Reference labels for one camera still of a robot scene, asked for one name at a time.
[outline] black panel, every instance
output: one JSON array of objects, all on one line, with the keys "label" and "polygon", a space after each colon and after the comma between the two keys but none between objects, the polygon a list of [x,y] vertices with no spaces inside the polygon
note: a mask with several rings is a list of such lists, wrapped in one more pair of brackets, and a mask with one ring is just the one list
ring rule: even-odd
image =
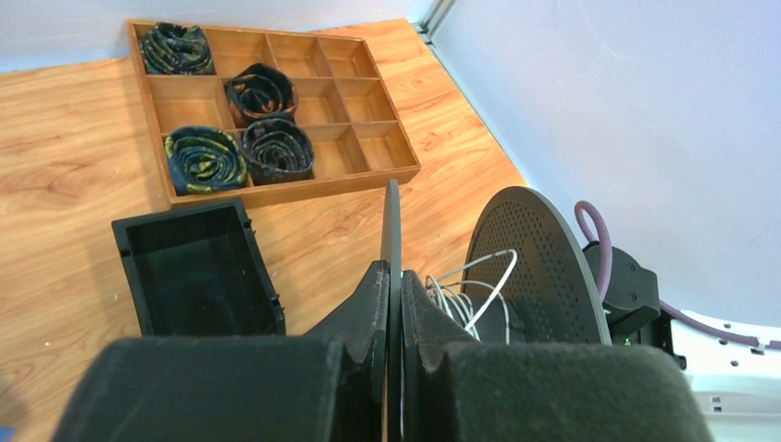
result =
[{"label": "black panel", "polygon": [[[501,293],[512,310],[513,331],[523,335],[522,342],[610,342],[583,252],[555,207],[531,189],[511,187],[491,199],[474,229],[466,261],[507,249],[516,250],[519,261]],[[463,277],[495,285],[509,260],[504,255],[482,262]],[[490,290],[466,285],[464,293],[485,299]],[[495,321],[493,325],[478,321],[483,342],[504,341]]]}]

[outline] rolled necktie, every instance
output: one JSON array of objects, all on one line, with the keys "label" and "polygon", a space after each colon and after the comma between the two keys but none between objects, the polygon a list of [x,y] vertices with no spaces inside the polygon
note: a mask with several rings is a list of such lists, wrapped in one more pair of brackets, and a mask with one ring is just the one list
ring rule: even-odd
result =
[{"label": "rolled necktie", "polygon": [[203,126],[185,126],[166,138],[166,157],[177,195],[244,187],[247,163],[229,134]]},{"label": "rolled necktie", "polygon": [[250,124],[240,149],[247,158],[255,184],[305,180],[312,176],[315,160],[312,143],[289,120],[270,118]]},{"label": "rolled necktie", "polygon": [[238,127],[264,118],[293,120],[298,94],[290,78],[269,65],[253,64],[225,84],[230,113]]},{"label": "rolled necktie", "polygon": [[146,73],[153,75],[210,76],[215,73],[212,52],[204,30],[158,22],[141,37]]}]

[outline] wooden tray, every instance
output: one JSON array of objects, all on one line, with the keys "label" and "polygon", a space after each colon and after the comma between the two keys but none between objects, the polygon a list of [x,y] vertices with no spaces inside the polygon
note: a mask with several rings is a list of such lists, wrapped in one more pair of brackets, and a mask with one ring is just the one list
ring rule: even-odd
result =
[{"label": "wooden tray", "polygon": [[[214,76],[147,75],[138,40],[154,21],[128,20],[131,57],[146,110],[157,167],[171,207],[239,196],[248,207],[385,187],[388,179],[409,181],[419,170],[377,64],[362,40],[257,29],[204,26]],[[251,64],[281,70],[296,86],[296,123],[312,141],[314,178],[282,184],[178,196],[163,143],[186,125],[224,130],[240,142],[228,111],[225,82]]]}]

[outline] black bin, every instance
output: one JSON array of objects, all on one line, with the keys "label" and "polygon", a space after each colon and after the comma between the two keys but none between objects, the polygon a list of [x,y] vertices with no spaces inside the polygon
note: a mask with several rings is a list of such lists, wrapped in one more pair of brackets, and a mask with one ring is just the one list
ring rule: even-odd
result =
[{"label": "black bin", "polygon": [[111,223],[144,336],[285,334],[240,199]]}]

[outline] floor wood grain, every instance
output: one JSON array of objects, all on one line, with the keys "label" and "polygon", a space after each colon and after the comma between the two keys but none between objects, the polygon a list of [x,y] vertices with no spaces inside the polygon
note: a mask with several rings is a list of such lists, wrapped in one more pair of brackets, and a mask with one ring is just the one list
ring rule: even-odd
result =
[{"label": "floor wood grain", "polygon": [[[463,264],[484,205],[524,179],[409,23],[324,32],[367,39],[423,165],[401,188],[403,267]],[[166,206],[129,60],[2,75],[0,102],[0,425],[46,440],[95,354],[139,334],[111,221]],[[288,334],[379,257],[383,196],[249,210]]]}]

